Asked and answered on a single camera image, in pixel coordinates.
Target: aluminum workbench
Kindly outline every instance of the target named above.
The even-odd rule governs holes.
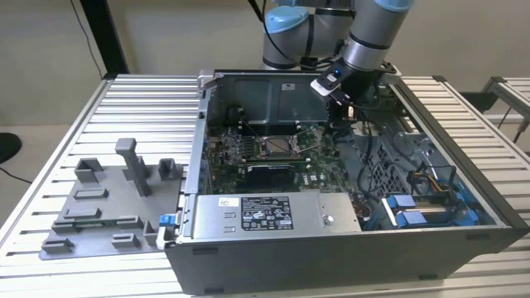
[[[522,117],[530,120],[530,78],[502,78],[494,76],[484,87],[494,93]]]
[[[115,142],[134,137],[147,164],[157,164],[161,158],[189,164],[199,102],[197,80],[197,76],[121,75],[102,82],[0,230],[2,297],[187,297],[163,252],[40,261],[39,250],[70,194],[81,158],[95,156],[105,166],[122,165]],[[530,222],[529,157],[448,82],[433,77],[406,77],[404,81]],[[444,281],[254,295],[231,297],[530,297],[530,237],[502,253],[477,257]]]

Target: power supply label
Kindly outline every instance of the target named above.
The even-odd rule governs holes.
[[[289,197],[243,197],[242,228],[245,231],[293,230]]]

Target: wire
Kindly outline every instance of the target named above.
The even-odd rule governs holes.
[[[286,58],[289,61],[293,62],[293,64],[295,66],[303,66],[305,68],[310,68],[313,70],[318,70],[320,68],[328,67],[332,65],[332,60],[337,55],[333,55],[320,61],[317,61],[317,66],[310,66],[310,65],[303,65],[302,63],[297,62],[293,58],[290,58],[283,51],[281,50],[281,48],[278,47],[277,43],[273,40],[271,34],[269,32],[269,28],[267,28],[267,22],[266,22],[266,7],[267,7],[267,0],[263,0],[263,5],[262,5],[262,19],[263,19],[263,30],[265,30],[265,34],[267,35],[267,38],[273,44],[273,47],[277,49],[277,51],[281,53],[281,55],[283,56],[283,58]]]
[[[257,133],[257,131],[251,128],[250,124],[242,119],[242,123],[245,125],[247,125],[247,127],[250,128],[250,130],[254,132],[254,134],[261,138],[261,135]]]
[[[514,138],[514,143],[517,143],[517,141],[520,140],[520,137],[521,137],[521,132],[517,132],[516,138]]]
[[[20,178],[20,177],[15,176],[15,175],[14,175],[12,173],[10,173],[3,167],[0,167],[0,171],[3,171],[11,178],[15,178],[16,180],[20,180],[20,181],[23,181],[23,182],[26,182],[26,183],[30,183],[30,184],[34,183],[34,181],[26,180],[26,179]]]
[[[510,111],[512,111],[512,107],[508,108],[505,117],[501,119],[501,122],[498,123],[498,126],[497,126],[498,129],[501,128],[502,124],[505,123],[505,120],[506,120],[508,114],[510,114]]]
[[[257,0],[249,0],[249,4],[253,7],[254,13],[257,14],[259,22],[263,23],[262,13],[259,11],[259,6]]]
[[[85,27],[83,27],[81,15],[79,15],[78,10],[77,10],[77,8],[75,8],[74,0],[70,0],[70,3],[73,4],[73,9],[74,9],[74,13],[75,13],[75,18],[78,19],[78,23],[81,24],[81,27],[82,27],[82,30],[83,30],[83,34],[85,34],[85,37],[86,37],[86,39],[87,39],[89,51],[91,52],[93,61],[94,61],[94,64],[95,64],[95,66],[97,66],[97,68],[98,68],[99,79],[103,79],[102,69],[101,69],[101,67],[99,67],[99,65],[98,65],[98,61],[97,61],[97,58],[95,58],[95,56],[94,56],[94,51],[93,51],[93,46],[91,46],[91,40],[89,39],[89,34],[87,34],[87,31],[85,30]]]
[[[269,141],[269,144],[275,146],[277,148],[282,149],[286,152],[290,152],[286,148],[282,148],[281,146],[278,146],[275,143],[271,143],[271,141]]]
[[[368,146],[366,146],[366,153],[364,157],[364,166],[361,167],[360,173],[357,175],[357,187],[360,188],[361,192],[364,193],[365,196],[368,197],[374,197],[368,190],[364,189],[364,185],[361,183],[361,179],[364,177],[364,173],[366,170],[368,163],[370,161],[370,156],[373,155],[373,145],[374,145],[374,135],[373,135],[373,129],[370,128],[370,122],[366,121],[368,123],[368,132],[369,132],[369,139],[368,139]]]

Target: motherboard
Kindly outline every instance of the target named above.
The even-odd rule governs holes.
[[[324,125],[211,127],[213,193],[352,192],[340,155]]]

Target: black chair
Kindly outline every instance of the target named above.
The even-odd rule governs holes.
[[[0,132],[0,164],[7,162],[23,148],[20,138],[8,132]]]

